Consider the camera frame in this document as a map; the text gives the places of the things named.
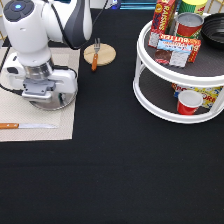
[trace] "food package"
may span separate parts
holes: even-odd
[[[185,67],[193,45],[188,43],[187,38],[182,39],[180,37],[161,34],[155,53],[155,61],[160,64]]]
[[[158,0],[153,16],[148,45],[156,48],[160,34],[168,34],[176,12],[177,0]]]

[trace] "wooden plate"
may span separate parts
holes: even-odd
[[[93,63],[94,45],[87,47],[84,51],[84,58],[89,63]],[[116,51],[113,47],[107,44],[100,44],[100,50],[98,51],[97,66],[103,66],[110,64],[116,57]]]

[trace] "wooden knife handle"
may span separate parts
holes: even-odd
[[[17,129],[19,124],[16,123],[0,123],[0,129]]]
[[[97,68],[97,59],[98,59],[98,54],[94,54],[93,56],[93,63],[92,63],[92,71],[95,72]]]

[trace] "red can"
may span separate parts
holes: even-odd
[[[185,12],[177,16],[174,36],[197,39],[204,19],[196,13]]]
[[[177,111],[182,115],[193,115],[202,103],[202,94],[193,90],[184,90],[178,95]]]

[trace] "knife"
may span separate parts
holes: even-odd
[[[57,128],[52,124],[18,124],[18,123],[0,123],[0,129],[18,129],[18,128]]]

